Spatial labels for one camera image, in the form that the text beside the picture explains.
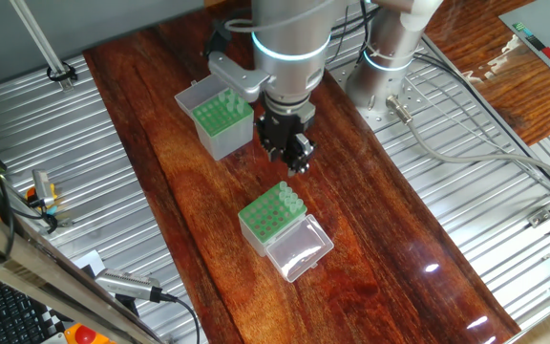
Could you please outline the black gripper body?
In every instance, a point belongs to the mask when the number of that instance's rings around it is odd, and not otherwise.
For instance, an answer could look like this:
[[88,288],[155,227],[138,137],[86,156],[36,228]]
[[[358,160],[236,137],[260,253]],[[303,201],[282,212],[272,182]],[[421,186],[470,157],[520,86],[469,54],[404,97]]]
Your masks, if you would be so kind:
[[265,113],[257,119],[257,132],[265,149],[285,149],[290,138],[304,133],[314,123],[314,117],[302,121],[297,115]]

